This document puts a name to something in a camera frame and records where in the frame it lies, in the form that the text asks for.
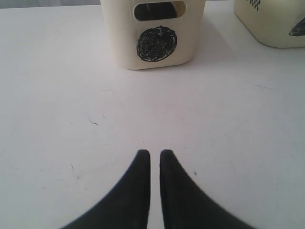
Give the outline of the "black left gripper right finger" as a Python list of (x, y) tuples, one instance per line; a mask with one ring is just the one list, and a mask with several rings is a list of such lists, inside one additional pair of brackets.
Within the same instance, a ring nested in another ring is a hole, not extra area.
[(166, 229), (253, 228), (209, 198), (170, 149), (160, 154), (160, 195)]

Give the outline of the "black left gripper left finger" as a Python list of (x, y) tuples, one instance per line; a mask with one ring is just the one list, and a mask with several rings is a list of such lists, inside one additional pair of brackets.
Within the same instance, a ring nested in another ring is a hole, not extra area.
[(146, 149), (109, 193), (64, 229), (146, 229), (151, 201), (151, 159)]

